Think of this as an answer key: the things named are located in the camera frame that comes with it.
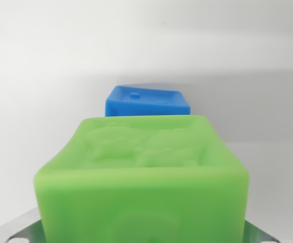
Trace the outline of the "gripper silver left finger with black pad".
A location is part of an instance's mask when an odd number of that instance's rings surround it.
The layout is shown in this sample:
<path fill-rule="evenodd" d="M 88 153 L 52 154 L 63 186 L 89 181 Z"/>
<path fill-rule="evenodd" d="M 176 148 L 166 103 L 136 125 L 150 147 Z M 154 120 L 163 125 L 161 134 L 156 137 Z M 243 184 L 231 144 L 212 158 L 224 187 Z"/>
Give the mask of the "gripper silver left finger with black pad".
<path fill-rule="evenodd" d="M 41 220 L 25 227 L 10 236 L 6 243 L 43 243 L 43 227 Z"/>

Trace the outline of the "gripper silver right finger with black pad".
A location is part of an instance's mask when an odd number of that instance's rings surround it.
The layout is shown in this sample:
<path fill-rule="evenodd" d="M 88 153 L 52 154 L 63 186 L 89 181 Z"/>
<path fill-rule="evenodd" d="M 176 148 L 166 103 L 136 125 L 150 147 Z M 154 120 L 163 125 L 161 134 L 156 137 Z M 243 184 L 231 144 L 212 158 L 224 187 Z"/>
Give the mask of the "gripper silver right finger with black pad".
<path fill-rule="evenodd" d="M 244 243 L 261 243 L 266 241 L 280 242 L 275 237 L 246 220 L 244 224 Z"/>

